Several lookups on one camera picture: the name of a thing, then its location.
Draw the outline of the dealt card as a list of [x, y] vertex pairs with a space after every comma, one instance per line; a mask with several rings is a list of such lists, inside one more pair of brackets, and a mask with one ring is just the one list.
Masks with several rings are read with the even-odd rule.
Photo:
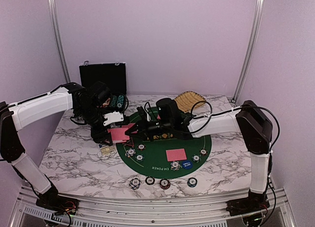
[[184, 148], [166, 150], [166, 157], [168, 162], [183, 161], [187, 159]]

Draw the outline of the placed hundred chip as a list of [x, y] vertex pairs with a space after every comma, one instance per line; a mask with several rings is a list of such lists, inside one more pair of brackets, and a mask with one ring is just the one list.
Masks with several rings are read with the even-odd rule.
[[137, 148], [138, 150], [143, 151], [145, 150], [146, 146], [144, 144], [139, 144]]
[[206, 149], [201, 149], [201, 150], [199, 151], [199, 153], [200, 153], [200, 155], [205, 156], [205, 155], [208, 154], [208, 151], [207, 151]]

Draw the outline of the placed ten chips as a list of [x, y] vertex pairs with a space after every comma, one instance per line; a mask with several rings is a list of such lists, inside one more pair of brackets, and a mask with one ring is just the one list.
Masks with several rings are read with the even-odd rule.
[[171, 170], [179, 170], [181, 168], [181, 164], [179, 161], [173, 161], [170, 163]]
[[130, 148], [130, 149], [126, 150], [126, 152], [125, 152], [125, 156], [128, 158], [133, 157], [135, 154], [136, 154], [136, 150], [133, 148]]

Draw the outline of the placed fifty chip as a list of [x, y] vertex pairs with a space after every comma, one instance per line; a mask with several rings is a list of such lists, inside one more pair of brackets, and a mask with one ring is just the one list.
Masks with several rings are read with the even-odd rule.
[[145, 156], [143, 154], [138, 154], [135, 158], [138, 162], [142, 162], [144, 160]]
[[193, 155], [192, 160], [193, 160], [193, 162], [198, 163], [201, 161], [201, 157], [199, 155]]

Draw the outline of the blue small blind button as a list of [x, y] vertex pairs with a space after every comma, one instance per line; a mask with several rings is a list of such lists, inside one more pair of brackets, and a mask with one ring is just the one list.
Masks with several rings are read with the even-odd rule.
[[181, 166], [183, 169], [192, 169], [193, 163], [192, 161], [186, 160], [186, 161], [182, 161]]

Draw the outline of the red-backed playing card deck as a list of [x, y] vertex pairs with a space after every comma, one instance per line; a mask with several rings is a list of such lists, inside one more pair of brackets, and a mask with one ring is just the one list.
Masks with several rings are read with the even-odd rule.
[[125, 135], [126, 130], [128, 128], [112, 128], [108, 129], [108, 132], [111, 134], [114, 143], [121, 143], [129, 140], [129, 136]]

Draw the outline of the triangular all-in button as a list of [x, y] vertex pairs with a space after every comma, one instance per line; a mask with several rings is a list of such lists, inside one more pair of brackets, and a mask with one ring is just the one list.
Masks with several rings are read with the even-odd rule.
[[133, 147], [134, 147], [133, 139], [130, 138], [130, 140], [123, 142], [122, 145], [128, 146], [128, 147], [132, 147], [132, 148], [133, 148]]

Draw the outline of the hundred chip front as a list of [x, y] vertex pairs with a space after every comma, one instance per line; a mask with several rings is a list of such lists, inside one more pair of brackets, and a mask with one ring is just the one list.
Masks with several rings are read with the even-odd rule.
[[155, 178], [154, 177], [146, 177], [146, 179], [145, 179], [145, 183], [147, 184], [147, 185], [153, 185], [154, 183], [155, 183]]

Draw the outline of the green fifty chip stack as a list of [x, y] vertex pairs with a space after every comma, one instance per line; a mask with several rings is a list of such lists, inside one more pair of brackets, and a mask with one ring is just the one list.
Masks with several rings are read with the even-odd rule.
[[191, 188], [194, 188], [197, 185], [197, 179], [194, 177], [191, 177], [187, 181], [187, 185]]

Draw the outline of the blue ten chip stack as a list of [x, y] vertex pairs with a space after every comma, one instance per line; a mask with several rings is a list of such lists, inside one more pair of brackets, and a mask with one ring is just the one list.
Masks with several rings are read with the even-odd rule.
[[141, 181], [138, 178], [133, 178], [129, 183], [129, 186], [133, 190], [139, 189], [140, 185], [141, 185]]

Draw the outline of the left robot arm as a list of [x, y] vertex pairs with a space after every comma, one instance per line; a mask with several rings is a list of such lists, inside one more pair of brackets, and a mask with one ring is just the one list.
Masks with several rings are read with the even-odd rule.
[[124, 118], [119, 112], [102, 114], [100, 108], [109, 98], [110, 91], [104, 83], [97, 82], [92, 88], [87, 89], [70, 82], [24, 101], [1, 104], [0, 155], [38, 191], [38, 200], [50, 209], [59, 209], [66, 200], [59, 196], [54, 184], [26, 153], [18, 131], [50, 115], [74, 110], [91, 127], [94, 141], [103, 143], [108, 137], [108, 126]]

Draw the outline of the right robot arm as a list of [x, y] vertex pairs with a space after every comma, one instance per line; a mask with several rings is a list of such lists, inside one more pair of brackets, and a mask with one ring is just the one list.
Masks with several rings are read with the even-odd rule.
[[263, 203], [272, 162], [273, 125], [265, 115], [267, 109], [247, 100], [241, 106], [217, 114], [210, 112], [203, 116], [185, 116], [173, 99], [160, 99], [156, 106], [159, 119], [148, 121], [144, 108], [138, 107], [141, 119], [125, 134], [152, 141], [154, 136], [165, 133], [171, 133], [177, 139], [189, 140], [212, 134], [239, 132], [250, 153], [252, 164], [250, 190], [244, 200], [244, 207], [254, 211]]

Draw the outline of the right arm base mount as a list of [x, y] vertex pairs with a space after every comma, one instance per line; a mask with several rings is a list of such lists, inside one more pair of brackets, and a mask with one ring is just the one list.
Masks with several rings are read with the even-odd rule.
[[226, 211], [229, 212], [230, 216], [243, 215], [270, 207], [267, 200], [249, 199], [248, 197], [229, 200], [226, 204]]

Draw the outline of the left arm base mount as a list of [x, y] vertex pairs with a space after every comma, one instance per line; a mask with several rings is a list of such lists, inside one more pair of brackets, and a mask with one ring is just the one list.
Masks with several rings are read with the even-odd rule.
[[36, 205], [45, 209], [55, 211], [57, 214], [76, 214], [79, 200], [65, 196], [57, 196], [52, 200], [44, 200], [43, 198], [36, 200]]

